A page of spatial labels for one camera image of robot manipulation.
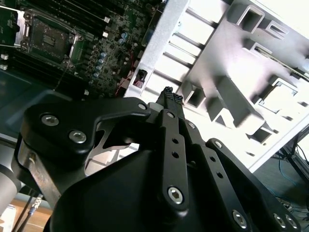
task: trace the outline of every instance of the motherboard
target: motherboard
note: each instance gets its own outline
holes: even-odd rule
[[[138,66],[162,0],[0,0],[0,69],[112,98]]]

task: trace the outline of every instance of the black metal bracket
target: black metal bracket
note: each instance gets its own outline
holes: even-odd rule
[[[133,142],[138,152],[85,178],[88,158]],[[127,98],[33,106],[16,150],[55,207],[51,231],[101,231],[102,220],[106,231],[301,231],[221,141],[203,141],[169,87],[149,105]]]

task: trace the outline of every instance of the blue cable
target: blue cable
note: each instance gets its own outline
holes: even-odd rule
[[[297,184],[295,181],[291,180],[289,177],[287,177],[287,176],[282,172],[282,169],[281,169],[281,160],[279,161],[279,171],[280,171],[280,173],[282,174],[282,176],[283,176],[285,179],[291,181],[295,186],[298,186],[298,184]]]

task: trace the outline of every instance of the silver screw head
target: silver screw head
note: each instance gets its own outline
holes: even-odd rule
[[[174,114],[172,114],[171,112],[168,112],[168,116],[171,117],[171,118],[174,118]]]
[[[279,217],[277,214],[274,214],[274,218],[275,218],[276,222],[277,222],[282,228],[285,228],[285,223],[284,223],[284,221],[282,220],[281,217]]]
[[[216,144],[216,146],[217,146],[218,148],[222,148],[222,144],[219,143],[218,141],[214,141],[214,143]]]
[[[147,109],[146,106],[144,106],[144,104],[141,104],[141,103],[139,104],[139,108],[142,109],[142,110]]]
[[[34,152],[29,153],[29,158],[28,158],[33,164],[36,162],[36,156]]]
[[[176,204],[181,204],[183,202],[183,195],[179,189],[175,187],[170,187],[168,189],[169,198]]]
[[[291,224],[291,226],[292,226],[294,229],[297,229],[297,224],[294,222],[293,219],[291,219],[290,216],[285,215],[285,218],[287,219],[287,221]]]
[[[74,130],[69,134],[69,138],[77,143],[77,144],[83,144],[87,140],[87,136],[85,133],[79,131],[79,130]]]
[[[196,126],[192,123],[192,122],[188,122],[188,125],[192,128],[192,129],[195,129]]]
[[[58,118],[56,118],[53,115],[44,115],[42,118],[42,123],[49,126],[49,127],[54,127],[59,124]]]
[[[234,221],[243,229],[247,228],[247,221],[237,210],[233,210]]]

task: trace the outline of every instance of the chip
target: chip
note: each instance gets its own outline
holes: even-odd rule
[[[69,34],[33,19],[30,53],[61,63],[70,50]]]

